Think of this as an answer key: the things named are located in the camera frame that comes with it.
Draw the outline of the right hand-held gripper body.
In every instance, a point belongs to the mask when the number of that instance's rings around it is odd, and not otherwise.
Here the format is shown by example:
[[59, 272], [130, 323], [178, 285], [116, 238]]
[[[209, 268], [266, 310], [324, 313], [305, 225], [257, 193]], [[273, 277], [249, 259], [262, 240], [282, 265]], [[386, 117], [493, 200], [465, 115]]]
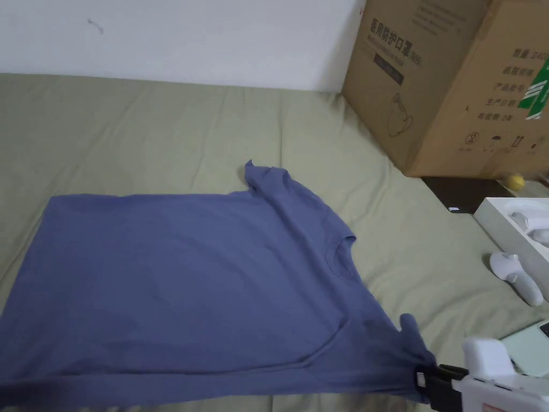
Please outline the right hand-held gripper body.
[[466, 338], [468, 374], [452, 381], [462, 411], [548, 411], [548, 380], [518, 373], [498, 340]]

